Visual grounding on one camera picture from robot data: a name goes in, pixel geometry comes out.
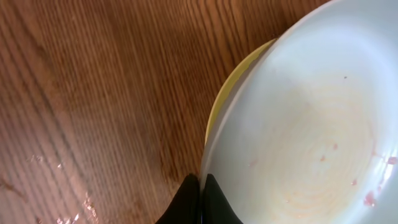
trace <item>bowl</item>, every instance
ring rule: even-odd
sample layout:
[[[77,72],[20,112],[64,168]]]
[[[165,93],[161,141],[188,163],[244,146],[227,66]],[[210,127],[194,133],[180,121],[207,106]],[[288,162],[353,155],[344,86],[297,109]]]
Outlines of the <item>bowl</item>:
[[[331,1],[263,51],[217,98],[201,186],[243,223],[398,223],[397,11]]]

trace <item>black object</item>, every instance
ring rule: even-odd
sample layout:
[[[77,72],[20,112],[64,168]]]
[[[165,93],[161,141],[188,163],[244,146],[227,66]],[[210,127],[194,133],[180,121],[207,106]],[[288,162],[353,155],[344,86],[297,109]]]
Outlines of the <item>black object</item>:
[[[213,175],[207,175],[201,206],[199,186],[199,180],[195,175],[186,176],[166,212],[156,224],[242,224]]]

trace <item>yellow bowl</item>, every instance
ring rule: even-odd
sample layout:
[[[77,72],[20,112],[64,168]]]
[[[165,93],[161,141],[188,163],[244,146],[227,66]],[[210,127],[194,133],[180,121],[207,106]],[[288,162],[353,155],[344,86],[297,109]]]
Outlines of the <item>yellow bowl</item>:
[[[232,73],[229,75],[229,77],[225,80],[223,86],[221,87],[220,91],[218,92],[218,95],[216,97],[215,102],[213,103],[213,107],[211,108],[210,111],[210,117],[207,122],[207,127],[206,127],[206,136],[205,136],[205,143],[207,142],[207,137],[209,135],[209,132],[211,131],[211,128],[214,125],[214,122],[216,120],[216,117],[218,115],[218,112],[220,112],[221,106],[225,102],[225,99],[228,97],[232,87],[235,85],[236,81],[239,79],[239,77],[243,74],[243,72],[248,69],[250,63],[254,61],[256,58],[258,58],[259,54],[263,52],[264,50],[267,50],[268,47],[271,46],[272,43],[275,42],[276,39],[270,40],[261,47],[257,48],[255,51],[251,52],[239,65],[232,71]]]

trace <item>table surface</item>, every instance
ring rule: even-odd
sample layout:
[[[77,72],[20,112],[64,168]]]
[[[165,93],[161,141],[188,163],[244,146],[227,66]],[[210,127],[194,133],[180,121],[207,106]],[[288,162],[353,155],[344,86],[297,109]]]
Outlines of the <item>table surface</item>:
[[[154,223],[235,66],[326,0],[0,0],[0,224]]]

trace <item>wooden table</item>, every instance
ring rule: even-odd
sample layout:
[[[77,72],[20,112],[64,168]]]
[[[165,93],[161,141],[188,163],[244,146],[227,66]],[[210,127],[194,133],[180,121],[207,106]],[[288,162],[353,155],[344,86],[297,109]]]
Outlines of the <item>wooden table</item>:
[[[154,223],[235,66],[326,0],[0,0],[0,224]]]

